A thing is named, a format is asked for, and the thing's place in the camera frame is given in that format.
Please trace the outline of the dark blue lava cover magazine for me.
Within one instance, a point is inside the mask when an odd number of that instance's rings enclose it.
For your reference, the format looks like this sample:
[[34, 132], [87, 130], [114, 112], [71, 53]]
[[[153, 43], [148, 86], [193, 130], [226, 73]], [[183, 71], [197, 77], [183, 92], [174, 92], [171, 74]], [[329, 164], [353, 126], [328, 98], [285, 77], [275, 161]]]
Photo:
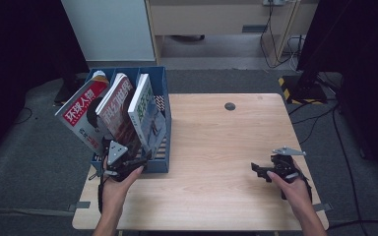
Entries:
[[104, 96], [104, 98], [102, 99], [102, 101], [99, 103], [98, 107], [95, 110], [96, 115], [98, 115], [101, 112], [106, 102], [111, 98], [112, 94], [116, 91], [116, 89], [119, 86], [119, 83], [122, 81], [124, 77], [125, 77], [125, 74], [123, 73], [116, 74], [112, 86], [110, 87], [107, 94]]

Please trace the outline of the blue plastic file rack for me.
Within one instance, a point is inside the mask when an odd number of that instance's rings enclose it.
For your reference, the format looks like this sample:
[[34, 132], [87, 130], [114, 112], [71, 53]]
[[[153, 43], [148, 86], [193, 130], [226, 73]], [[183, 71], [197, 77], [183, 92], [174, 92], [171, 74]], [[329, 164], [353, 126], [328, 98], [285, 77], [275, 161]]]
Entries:
[[[135, 91], [141, 74], [149, 74], [157, 107], [165, 118], [166, 134], [157, 150], [157, 155], [154, 159], [149, 159], [149, 163], [145, 167], [148, 173], [166, 173], [169, 170], [169, 148], [170, 148], [170, 134], [171, 134], [171, 112], [168, 99], [167, 80], [165, 76], [165, 69], [163, 67], [140, 67], [140, 68], [116, 68], [113, 70], [113, 77], [111, 86], [114, 82], [115, 76], [118, 73], [125, 74], [131, 81]], [[96, 169], [98, 174], [102, 173], [107, 161], [107, 150], [109, 148], [110, 140], [104, 142], [105, 150], [101, 155], [95, 155], [92, 159], [92, 166]], [[141, 147], [135, 157], [143, 157], [144, 150]]]

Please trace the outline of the red orange cover magazine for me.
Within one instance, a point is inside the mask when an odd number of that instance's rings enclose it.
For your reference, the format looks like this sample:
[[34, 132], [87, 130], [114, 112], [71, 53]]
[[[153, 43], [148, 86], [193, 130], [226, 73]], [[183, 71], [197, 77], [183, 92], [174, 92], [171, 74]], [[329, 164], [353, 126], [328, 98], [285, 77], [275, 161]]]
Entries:
[[134, 93], [135, 89], [125, 75], [116, 91], [97, 115], [113, 136], [113, 140], [127, 147], [132, 157], [137, 155], [141, 147], [140, 139], [128, 114]]

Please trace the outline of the person's right hand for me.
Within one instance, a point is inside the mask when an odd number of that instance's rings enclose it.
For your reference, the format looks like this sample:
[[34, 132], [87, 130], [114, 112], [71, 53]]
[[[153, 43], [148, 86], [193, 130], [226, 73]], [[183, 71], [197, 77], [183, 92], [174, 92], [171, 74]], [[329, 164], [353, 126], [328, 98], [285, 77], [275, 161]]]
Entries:
[[268, 171], [267, 174], [271, 180], [283, 191], [287, 201], [289, 202], [293, 213], [300, 217], [305, 213], [314, 211], [313, 205], [308, 195], [305, 182], [296, 177], [291, 183], [287, 183], [279, 175]]

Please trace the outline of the black curtain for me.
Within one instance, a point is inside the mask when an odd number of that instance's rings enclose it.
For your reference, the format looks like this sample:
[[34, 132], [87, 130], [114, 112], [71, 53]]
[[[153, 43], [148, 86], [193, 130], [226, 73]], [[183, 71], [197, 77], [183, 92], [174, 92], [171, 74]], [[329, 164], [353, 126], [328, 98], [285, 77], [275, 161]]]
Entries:
[[0, 0], [0, 142], [30, 89], [88, 69], [61, 0]]
[[378, 0], [319, 0], [297, 68], [343, 76], [345, 116], [378, 163]]

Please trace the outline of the light wooden desk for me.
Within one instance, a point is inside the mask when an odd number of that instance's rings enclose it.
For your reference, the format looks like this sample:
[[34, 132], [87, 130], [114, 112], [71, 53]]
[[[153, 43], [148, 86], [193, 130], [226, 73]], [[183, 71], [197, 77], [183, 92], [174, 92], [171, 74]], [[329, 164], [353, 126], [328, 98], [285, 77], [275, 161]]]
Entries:
[[259, 33], [272, 66], [282, 62], [288, 40], [305, 35], [320, 0], [286, 0], [263, 6], [263, 0], [145, 0], [156, 58], [166, 35]]

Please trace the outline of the black stand base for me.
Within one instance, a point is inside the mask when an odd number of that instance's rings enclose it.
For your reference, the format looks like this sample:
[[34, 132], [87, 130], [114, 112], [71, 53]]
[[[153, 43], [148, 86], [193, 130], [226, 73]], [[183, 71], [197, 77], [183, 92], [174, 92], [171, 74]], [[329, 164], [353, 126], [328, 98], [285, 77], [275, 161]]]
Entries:
[[88, 74], [88, 72], [78, 74], [72, 72], [62, 73], [61, 79], [63, 84], [54, 98], [54, 104], [56, 106], [61, 106], [68, 101], [71, 96], [82, 87]]

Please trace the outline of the black stand with striped base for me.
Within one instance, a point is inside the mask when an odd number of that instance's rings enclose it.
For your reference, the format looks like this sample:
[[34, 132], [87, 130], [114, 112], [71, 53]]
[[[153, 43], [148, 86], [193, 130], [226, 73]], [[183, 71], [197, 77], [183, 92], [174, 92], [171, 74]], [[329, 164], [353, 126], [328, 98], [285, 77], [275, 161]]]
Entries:
[[296, 76], [282, 76], [279, 78], [285, 101], [289, 104], [297, 103], [326, 103], [327, 96], [317, 84], [318, 65], [321, 53], [314, 52], [303, 65], [301, 74]]

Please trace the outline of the person's left hand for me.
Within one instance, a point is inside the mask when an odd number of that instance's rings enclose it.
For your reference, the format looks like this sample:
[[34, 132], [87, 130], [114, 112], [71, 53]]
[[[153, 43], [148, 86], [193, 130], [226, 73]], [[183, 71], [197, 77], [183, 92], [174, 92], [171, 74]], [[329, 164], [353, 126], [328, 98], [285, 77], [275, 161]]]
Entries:
[[127, 193], [132, 184], [140, 177], [144, 167], [140, 166], [132, 171], [122, 182], [116, 182], [112, 178], [103, 181], [102, 212], [120, 212], [125, 203]]

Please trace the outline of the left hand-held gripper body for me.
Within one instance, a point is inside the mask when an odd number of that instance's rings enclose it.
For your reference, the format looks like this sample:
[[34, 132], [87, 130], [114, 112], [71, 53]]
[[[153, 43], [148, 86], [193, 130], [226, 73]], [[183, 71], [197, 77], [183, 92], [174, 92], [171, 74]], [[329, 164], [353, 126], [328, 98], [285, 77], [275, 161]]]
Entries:
[[138, 167], [133, 162], [139, 159], [132, 157], [129, 149], [115, 141], [111, 141], [107, 150], [107, 161], [103, 173], [114, 181], [122, 182]]

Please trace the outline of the red banner magazine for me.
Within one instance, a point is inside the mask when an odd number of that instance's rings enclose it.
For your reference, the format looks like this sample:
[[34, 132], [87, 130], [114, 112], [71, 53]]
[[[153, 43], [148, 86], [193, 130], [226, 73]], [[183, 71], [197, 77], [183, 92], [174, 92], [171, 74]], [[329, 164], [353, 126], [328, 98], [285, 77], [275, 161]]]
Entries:
[[96, 154], [103, 153], [103, 142], [109, 139], [105, 125], [95, 112], [108, 89], [109, 79], [106, 74], [101, 70], [95, 71], [55, 113], [55, 116]]

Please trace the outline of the white cabinet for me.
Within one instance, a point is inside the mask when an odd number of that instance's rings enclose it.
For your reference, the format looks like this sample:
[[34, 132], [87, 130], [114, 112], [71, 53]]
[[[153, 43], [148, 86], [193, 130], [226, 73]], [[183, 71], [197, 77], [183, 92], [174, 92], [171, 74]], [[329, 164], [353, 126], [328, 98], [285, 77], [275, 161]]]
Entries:
[[89, 62], [154, 61], [145, 0], [61, 0]]

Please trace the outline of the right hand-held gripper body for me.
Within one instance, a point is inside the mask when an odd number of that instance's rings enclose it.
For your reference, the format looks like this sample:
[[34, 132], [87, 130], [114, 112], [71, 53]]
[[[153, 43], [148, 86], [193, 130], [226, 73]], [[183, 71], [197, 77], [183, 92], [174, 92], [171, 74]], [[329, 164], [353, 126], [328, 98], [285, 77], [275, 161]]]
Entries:
[[292, 183], [296, 178], [305, 180], [306, 177], [293, 163], [294, 155], [304, 155], [304, 151], [292, 149], [290, 147], [281, 147], [273, 150], [271, 161], [274, 167], [271, 171], [279, 175], [287, 183]]

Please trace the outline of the white snow scene magazine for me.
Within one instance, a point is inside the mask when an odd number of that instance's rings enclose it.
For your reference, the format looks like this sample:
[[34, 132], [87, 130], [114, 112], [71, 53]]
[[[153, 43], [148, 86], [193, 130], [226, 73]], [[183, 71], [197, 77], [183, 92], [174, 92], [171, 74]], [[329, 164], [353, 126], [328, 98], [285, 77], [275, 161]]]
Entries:
[[140, 75], [128, 114], [144, 152], [154, 159], [166, 134], [166, 122], [158, 109], [149, 74]]

